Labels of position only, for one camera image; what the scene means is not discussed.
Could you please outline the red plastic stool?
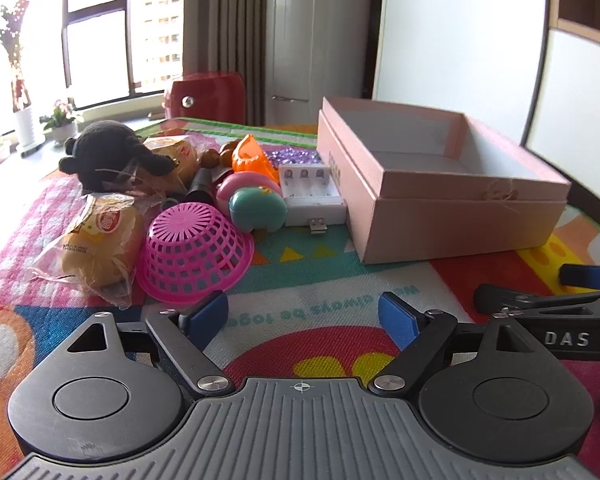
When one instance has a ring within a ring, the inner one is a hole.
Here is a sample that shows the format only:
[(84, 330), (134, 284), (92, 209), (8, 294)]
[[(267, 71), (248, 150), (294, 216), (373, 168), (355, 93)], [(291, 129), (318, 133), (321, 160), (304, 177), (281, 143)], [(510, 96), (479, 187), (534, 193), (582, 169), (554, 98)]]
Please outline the red plastic stool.
[(190, 117), (245, 125), (245, 84), (238, 73), (222, 70), (181, 76), (164, 90), (162, 108), (168, 119)]

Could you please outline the colourful cartoon play mat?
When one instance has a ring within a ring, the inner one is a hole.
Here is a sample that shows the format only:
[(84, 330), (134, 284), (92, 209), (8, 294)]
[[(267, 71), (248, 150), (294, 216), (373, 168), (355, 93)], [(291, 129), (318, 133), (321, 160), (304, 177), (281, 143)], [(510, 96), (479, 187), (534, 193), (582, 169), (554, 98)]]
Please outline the colourful cartoon play mat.
[[(30, 264), (81, 206), (79, 183), (57, 169), (46, 146), (0, 165), (0, 477), (20, 461), (6, 420), (12, 389), (102, 300), (32, 278)], [(600, 264), (600, 226), (568, 208), (539, 248), (434, 262), (363, 266), (349, 233), (292, 228), (254, 238), (252, 265), (230, 291), (230, 313), (210, 344), (235, 380), (246, 376), (358, 376), (370, 379), (396, 348), (377, 321), (377, 301), (394, 292), (419, 309), (476, 320), (471, 297), (493, 283), (560, 295), (564, 263)]]

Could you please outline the orange plastic toy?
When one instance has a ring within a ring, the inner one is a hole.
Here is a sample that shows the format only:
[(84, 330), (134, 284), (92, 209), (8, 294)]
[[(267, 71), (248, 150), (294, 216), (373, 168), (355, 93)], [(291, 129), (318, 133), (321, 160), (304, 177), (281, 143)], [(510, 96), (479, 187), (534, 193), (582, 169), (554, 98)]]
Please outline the orange plastic toy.
[(234, 148), (232, 169), (235, 172), (252, 171), (279, 182), (278, 171), (266, 156), (262, 146), (252, 134), (247, 134)]

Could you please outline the packaged bread rear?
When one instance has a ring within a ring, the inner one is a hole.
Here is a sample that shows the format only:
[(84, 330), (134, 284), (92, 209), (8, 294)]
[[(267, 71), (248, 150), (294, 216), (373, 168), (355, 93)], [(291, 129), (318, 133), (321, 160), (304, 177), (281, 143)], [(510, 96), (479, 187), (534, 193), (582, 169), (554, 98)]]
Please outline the packaged bread rear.
[(144, 141), (154, 154), (168, 156), (175, 168), (165, 176), (156, 177), (140, 168), (136, 177), (147, 193), (186, 194), (198, 170), (198, 152), (188, 136), (155, 136)]

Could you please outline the black plush toy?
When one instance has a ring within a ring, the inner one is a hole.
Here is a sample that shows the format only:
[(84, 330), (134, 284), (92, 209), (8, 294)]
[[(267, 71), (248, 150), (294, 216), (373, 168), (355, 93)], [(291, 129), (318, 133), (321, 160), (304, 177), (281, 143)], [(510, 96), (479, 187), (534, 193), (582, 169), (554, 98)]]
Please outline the black plush toy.
[(114, 120), (88, 125), (65, 142), (65, 152), (59, 171), (76, 176), (86, 192), (112, 190), (118, 179), (129, 179), (126, 170), (132, 165), (155, 177), (176, 168), (172, 158), (151, 151), (130, 127)]

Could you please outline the pink cardboard box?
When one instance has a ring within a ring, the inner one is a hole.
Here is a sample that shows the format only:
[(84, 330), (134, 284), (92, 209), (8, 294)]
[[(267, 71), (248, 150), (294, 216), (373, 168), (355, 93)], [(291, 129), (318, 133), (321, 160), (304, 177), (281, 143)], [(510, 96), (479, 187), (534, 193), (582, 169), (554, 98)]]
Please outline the pink cardboard box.
[(436, 108), (326, 98), (317, 151), (365, 264), (541, 246), (570, 191), (507, 136)]

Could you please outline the white battery charger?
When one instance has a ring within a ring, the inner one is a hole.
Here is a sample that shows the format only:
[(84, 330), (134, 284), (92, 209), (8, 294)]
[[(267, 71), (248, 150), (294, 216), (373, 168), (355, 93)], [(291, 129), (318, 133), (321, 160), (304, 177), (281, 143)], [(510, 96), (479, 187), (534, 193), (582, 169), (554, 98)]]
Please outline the white battery charger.
[(329, 166), (291, 164), (278, 167), (279, 185), (287, 205), (285, 226), (325, 233), (330, 226), (346, 223), (348, 208)]

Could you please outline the pink and teal toy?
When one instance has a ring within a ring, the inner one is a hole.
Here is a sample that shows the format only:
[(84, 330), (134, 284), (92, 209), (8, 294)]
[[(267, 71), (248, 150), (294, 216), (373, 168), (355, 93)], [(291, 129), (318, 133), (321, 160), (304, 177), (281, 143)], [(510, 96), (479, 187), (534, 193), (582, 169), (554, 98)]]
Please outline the pink and teal toy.
[(286, 222), (288, 206), (282, 189), (271, 178), (254, 171), (235, 172), (216, 188), (216, 204), (238, 231), (278, 231)]

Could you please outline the tall plant white pot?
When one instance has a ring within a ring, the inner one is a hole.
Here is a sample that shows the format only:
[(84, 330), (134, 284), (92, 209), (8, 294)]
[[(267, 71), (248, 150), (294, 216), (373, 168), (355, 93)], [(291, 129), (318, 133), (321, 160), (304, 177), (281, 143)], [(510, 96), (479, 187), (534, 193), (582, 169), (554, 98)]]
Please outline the tall plant white pot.
[(16, 0), (12, 6), (0, 3), (0, 45), (8, 58), (12, 117), (17, 146), (23, 153), (40, 144), (36, 138), (32, 102), (21, 61), (22, 24), (29, 4), (30, 0)]

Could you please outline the black cylinder flashlight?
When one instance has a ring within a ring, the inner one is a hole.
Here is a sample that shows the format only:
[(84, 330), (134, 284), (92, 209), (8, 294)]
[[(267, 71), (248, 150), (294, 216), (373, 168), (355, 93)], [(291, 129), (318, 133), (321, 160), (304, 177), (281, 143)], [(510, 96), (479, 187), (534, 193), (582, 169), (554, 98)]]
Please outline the black cylinder flashlight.
[(216, 189), (231, 174), (233, 170), (225, 167), (212, 169), (200, 167), (194, 175), (184, 200), (186, 203), (202, 203), (210, 206), (216, 204)]

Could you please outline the brown curtain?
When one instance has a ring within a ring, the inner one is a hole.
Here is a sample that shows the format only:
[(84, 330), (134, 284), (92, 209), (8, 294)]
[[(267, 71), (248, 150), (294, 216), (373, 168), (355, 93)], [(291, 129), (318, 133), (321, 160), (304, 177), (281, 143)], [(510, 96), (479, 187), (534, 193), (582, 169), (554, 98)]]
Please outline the brown curtain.
[(183, 73), (238, 73), (246, 121), (264, 121), (266, 0), (184, 0)]

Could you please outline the purple bead bag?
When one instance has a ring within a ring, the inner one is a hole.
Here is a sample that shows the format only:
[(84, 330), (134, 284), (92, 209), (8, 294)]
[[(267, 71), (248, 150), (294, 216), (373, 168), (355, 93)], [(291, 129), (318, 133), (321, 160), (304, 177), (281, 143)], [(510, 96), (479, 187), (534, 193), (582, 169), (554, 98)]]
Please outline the purple bead bag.
[(287, 165), (316, 165), (322, 162), (320, 155), (313, 148), (272, 146), (264, 152), (274, 168)]

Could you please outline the packaged bread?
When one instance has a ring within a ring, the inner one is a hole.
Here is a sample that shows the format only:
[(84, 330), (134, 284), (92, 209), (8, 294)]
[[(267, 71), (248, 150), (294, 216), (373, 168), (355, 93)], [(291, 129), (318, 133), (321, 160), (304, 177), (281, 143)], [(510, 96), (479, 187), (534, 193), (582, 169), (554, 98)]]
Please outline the packaged bread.
[(154, 154), (168, 156), (175, 168), (165, 176), (156, 177), (140, 168), (136, 177), (147, 193), (186, 194), (198, 170), (198, 152), (188, 136), (155, 136), (144, 141)]
[(136, 260), (145, 236), (132, 196), (88, 194), (65, 231), (31, 266), (36, 278), (65, 283), (125, 309), (132, 304)]

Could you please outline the small flowering potted plant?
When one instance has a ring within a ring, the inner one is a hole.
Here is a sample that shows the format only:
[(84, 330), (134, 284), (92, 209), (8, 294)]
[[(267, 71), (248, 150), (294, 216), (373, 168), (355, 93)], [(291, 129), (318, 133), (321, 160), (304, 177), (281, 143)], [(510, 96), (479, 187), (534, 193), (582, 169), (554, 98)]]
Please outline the small flowering potted plant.
[(41, 116), (38, 121), (45, 133), (57, 145), (62, 145), (78, 134), (83, 117), (76, 109), (74, 99), (68, 98), (65, 101), (57, 100), (52, 112)]

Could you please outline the packaged bread front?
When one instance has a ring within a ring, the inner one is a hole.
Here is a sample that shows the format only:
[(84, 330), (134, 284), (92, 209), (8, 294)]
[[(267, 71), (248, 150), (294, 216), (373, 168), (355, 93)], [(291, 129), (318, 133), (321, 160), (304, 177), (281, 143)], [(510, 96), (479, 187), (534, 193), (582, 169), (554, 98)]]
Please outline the packaged bread front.
[(65, 231), (31, 266), (36, 278), (65, 283), (125, 309), (132, 304), (136, 260), (145, 236), (132, 196), (88, 194)]

